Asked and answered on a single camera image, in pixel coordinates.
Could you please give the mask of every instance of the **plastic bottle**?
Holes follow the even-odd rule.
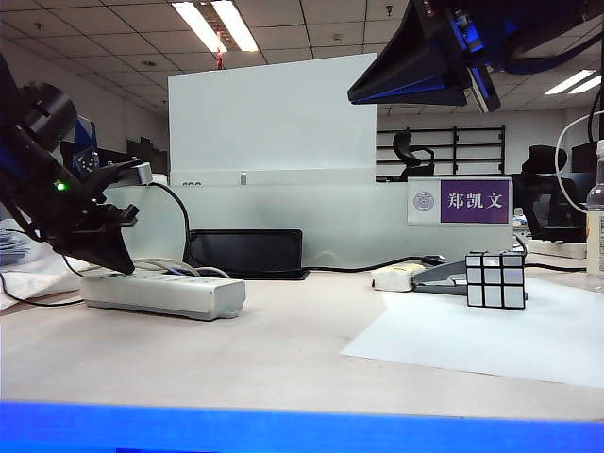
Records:
[[[604,293],[604,140],[597,143],[596,184],[587,195],[587,285]]]

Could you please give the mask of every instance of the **fluorescent light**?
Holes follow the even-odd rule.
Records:
[[[212,30],[210,24],[208,24],[206,19],[204,19],[204,16],[201,15],[201,12],[199,12],[199,9],[197,9],[193,3],[173,3],[172,6],[211,52],[218,52],[218,48],[220,48],[222,52],[227,51],[227,48],[222,44],[216,35],[216,32]]]
[[[581,80],[584,79],[585,77],[589,77],[594,72],[595,71],[588,70],[588,69],[579,71],[572,77],[567,78],[563,83],[556,85],[554,88],[549,90],[546,94],[558,94],[559,92],[563,92],[564,90],[567,90],[570,87],[572,87],[573,85],[576,85],[579,82],[581,82]]]
[[[594,77],[591,80],[586,81],[584,84],[579,85],[570,93],[577,94],[578,92],[586,92],[587,90],[591,90],[593,87],[598,86],[601,81],[602,81],[602,76],[599,75],[598,77]]]
[[[233,2],[221,0],[211,2],[211,5],[223,20],[226,28],[228,28],[230,36],[233,37],[240,49],[247,52],[258,50],[252,34],[249,32],[247,26],[245,26],[241,14]]]

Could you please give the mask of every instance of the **office chair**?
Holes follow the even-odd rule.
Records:
[[[393,148],[396,156],[405,164],[405,170],[398,177],[399,182],[407,182],[410,176],[434,176],[434,151],[422,144],[411,144],[409,131],[398,132],[394,136]],[[425,151],[430,155],[430,162],[422,165],[414,153]]]
[[[522,172],[512,175],[513,205],[522,208],[527,217],[532,239],[585,242],[585,215],[575,210],[564,197],[556,172],[553,146],[534,145],[529,149],[528,159],[522,164]],[[558,156],[559,168],[567,161],[561,149]],[[575,203],[580,200],[575,182],[567,177],[562,184]]]

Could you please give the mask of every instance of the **green led light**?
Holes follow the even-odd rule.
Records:
[[[65,184],[63,181],[55,181],[55,189],[57,189],[59,192],[65,192],[67,190],[67,184]]]

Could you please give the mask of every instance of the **white desk surface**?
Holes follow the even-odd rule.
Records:
[[[528,274],[560,279],[549,271]],[[580,286],[584,275],[566,278]],[[210,323],[84,305],[44,309],[19,304],[0,318],[2,397],[604,419],[602,389],[341,356],[348,342],[385,310],[368,274],[250,281],[247,293],[240,317]]]

